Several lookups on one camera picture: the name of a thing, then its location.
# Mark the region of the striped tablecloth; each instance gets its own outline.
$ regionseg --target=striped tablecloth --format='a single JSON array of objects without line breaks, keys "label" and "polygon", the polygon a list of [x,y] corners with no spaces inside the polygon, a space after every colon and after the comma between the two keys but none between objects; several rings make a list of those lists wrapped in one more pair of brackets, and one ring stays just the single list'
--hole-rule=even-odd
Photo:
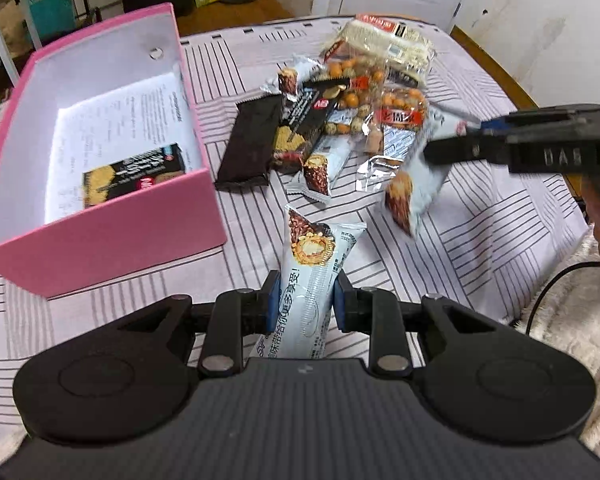
[{"label": "striped tablecloth", "polygon": [[[258,94],[292,54],[315,56],[346,18],[321,18],[231,28],[182,38],[205,148],[215,172],[237,115],[236,102]],[[502,90],[447,34],[421,27],[438,56],[429,79],[432,102],[481,119],[514,107]],[[508,322],[529,302],[542,279],[586,228],[561,176],[509,176],[485,163],[453,167],[416,240],[376,213],[379,193],[355,190],[360,160],[352,156],[334,186],[328,207],[286,196],[288,176],[272,174],[270,187],[219,192],[228,242],[153,269],[47,301],[0,276],[0,435],[20,424],[11,384],[27,358],[174,293],[212,301],[231,288],[259,288],[280,266],[282,209],[291,202],[312,221],[365,221],[366,234],[345,264],[356,286],[380,286],[401,300],[437,291]],[[244,340],[248,355],[255,337]],[[412,353],[417,359],[418,349]],[[202,346],[196,340],[190,362]],[[326,357],[366,358],[368,337],[344,335],[335,321]]]}]

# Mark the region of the plastic wrapper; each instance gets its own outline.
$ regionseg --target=plastic wrapper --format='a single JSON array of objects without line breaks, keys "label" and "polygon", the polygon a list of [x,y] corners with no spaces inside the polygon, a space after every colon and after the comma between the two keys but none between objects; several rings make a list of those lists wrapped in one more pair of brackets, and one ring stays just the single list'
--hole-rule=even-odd
[{"label": "plastic wrapper", "polygon": [[251,357],[319,359],[331,320],[333,285],[366,224],[313,224],[285,207],[282,293],[275,330]]},{"label": "plastic wrapper", "polygon": [[216,188],[269,185],[273,141],[281,118],[281,95],[238,104],[238,116],[218,169]]},{"label": "plastic wrapper", "polygon": [[283,173],[295,173],[302,168],[322,133],[327,117],[347,87],[334,86],[331,81],[313,85],[302,89],[298,101],[285,114],[276,131],[272,163]]},{"label": "plastic wrapper", "polygon": [[379,137],[377,133],[367,137],[365,153],[404,161],[426,117],[427,100],[420,90],[385,89],[374,117]]},{"label": "plastic wrapper", "polygon": [[344,99],[338,101],[338,105],[331,115],[327,118],[324,125],[324,133],[327,135],[347,135],[355,137],[367,135],[369,130],[369,121],[372,117],[372,107],[369,104],[359,104],[358,107],[347,108],[346,101],[351,96],[345,92]]},{"label": "plastic wrapper", "polygon": [[374,56],[358,56],[355,50],[347,48],[346,45],[340,50],[341,53],[332,57],[314,76],[314,80],[347,78],[347,91],[341,96],[336,108],[339,111],[356,110],[355,116],[364,120],[371,115],[374,107],[379,105],[387,74],[386,60]]},{"label": "plastic wrapper", "polygon": [[356,190],[378,191],[395,176],[424,135],[428,117],[429,105],[420,90],[385,88],[366,136],[363,151],[370,158],[358,168]]},{"label": "plastic wrapper", "polygon": [[349,159],[354,143],[348,135],[323,135],[314,151],[286,185],[289,194],[303,195],[328,203],[331,187]]},{"label": "plastic wrapper", "polygon": [[440,192],[451,166],[433,166],[427,163],[423,149],[427,141],[445,139],[466,134],[467,126],[474,128],[479,124],[468,123],[466,118],[449,111],[430,107],[431,113],[416,150],[388,184],[384,194],[384,206],[395,223],[409,236],[415,237],[422,224],[422,216]]},{"label": "plastic wrapper", "polygon": [[82,175],[84,207],[88,208],[185,173],[177,144],[130,156]]},{"label": "plastic wrapper", "polygon": [[303,84],[326,69],[318,60],[294,54],[291,63],[278,72],[275,77],[267,79],[260,89],[269,94],[280,94],[292,102],[298,100]]},{"label": "plastic wrapper", "polygon": [[405,22],[359,14],[346,23],[322,51],[325,62],[355,51],[386,59],[392,79],[408,86],[425,86],[435,56],[433,43]]}]

